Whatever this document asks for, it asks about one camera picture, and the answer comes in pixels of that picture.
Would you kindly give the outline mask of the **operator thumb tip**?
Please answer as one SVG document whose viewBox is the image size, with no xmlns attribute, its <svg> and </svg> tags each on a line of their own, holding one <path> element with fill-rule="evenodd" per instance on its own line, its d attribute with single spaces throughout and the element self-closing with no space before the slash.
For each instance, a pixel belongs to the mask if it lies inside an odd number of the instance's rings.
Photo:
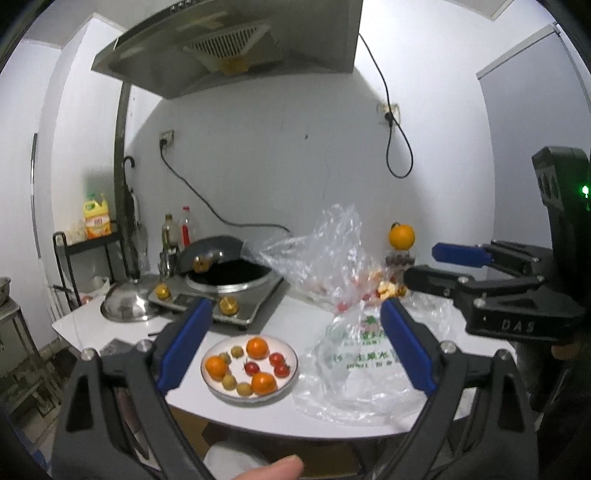
<svg viewBox="0 0 591 480">
<path fill-rule="evenodd" d="M 291 455 L 273 464 L 239 474 L 235 480 L 298 480 L 303 472 L 304 462 L 297 455 Z"/>
</svg>

